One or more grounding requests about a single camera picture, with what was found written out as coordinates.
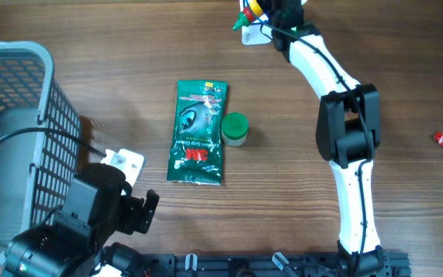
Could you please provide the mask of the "yellow red sauce bottle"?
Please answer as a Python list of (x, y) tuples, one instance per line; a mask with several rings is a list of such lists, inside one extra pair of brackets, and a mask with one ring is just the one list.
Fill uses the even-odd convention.
[(242, 27), (248, 27), (251, 23), (260, 19), (264, 10), (257, 0), (248, 0), (246, 6), (238, 13), (238, 19), (232, 29), (238, 31)]

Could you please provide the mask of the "green 3M gloves packet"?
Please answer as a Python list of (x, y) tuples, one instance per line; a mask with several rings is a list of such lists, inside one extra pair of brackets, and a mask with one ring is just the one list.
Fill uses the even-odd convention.
[(167, 181), (196, 185), (222, 183), (221, 126), (227, 91), (227, 82), (177, 82)]

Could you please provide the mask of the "green lid glass jar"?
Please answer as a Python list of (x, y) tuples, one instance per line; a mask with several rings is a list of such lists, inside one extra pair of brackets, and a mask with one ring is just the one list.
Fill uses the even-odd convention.
[(248, 119), (242, 113), (232, 112), (222, 119), (221, 136), (228, 146), (242, 145), (247, 138), (248, 130)]

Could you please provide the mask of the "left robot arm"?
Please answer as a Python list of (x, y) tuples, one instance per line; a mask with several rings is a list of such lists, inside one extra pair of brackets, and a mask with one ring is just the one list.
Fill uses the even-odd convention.
[(52, 224), (43, 222), (10, 241), (3, 276), (93, 276), (110, 265), (122, 276), (144, 276), (145, 260), (126, 245), (106, 245), (115, 232), (145, 234), (159, 202), (150, 189), (132, 196), (125, 174), (111, 165), (86, 165), (72, 179)]

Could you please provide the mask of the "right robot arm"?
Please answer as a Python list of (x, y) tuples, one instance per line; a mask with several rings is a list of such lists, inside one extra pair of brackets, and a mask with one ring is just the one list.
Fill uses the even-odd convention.
[(380, 144), (379, 94), (352, 78), (304, 20), (300, 1), (260, 1), (275, 49), (307, 79), (319, 98), (316, 143), (335, 177), (341, 229), (336, 271), (379, 275), (385, 251), (375, 230), (371, 173)]

